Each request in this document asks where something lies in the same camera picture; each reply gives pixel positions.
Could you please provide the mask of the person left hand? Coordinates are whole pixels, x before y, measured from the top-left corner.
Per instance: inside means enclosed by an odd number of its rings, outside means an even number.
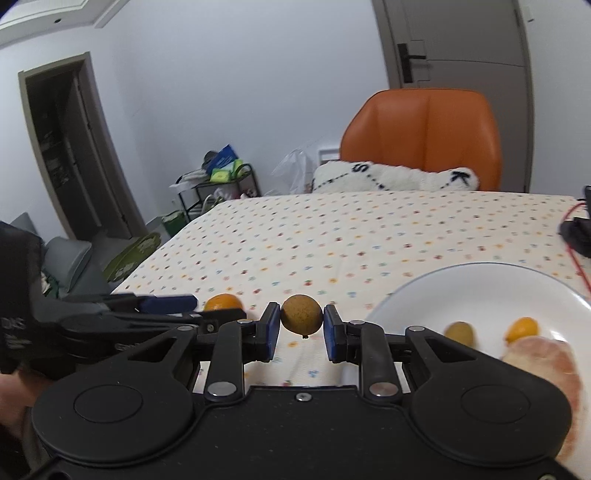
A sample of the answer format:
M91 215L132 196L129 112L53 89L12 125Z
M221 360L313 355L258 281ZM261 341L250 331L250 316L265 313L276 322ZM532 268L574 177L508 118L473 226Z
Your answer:
M13 437L22 438L26 409L32 407L38 396L51 384L51 380L23 369L1 375L1 425Z

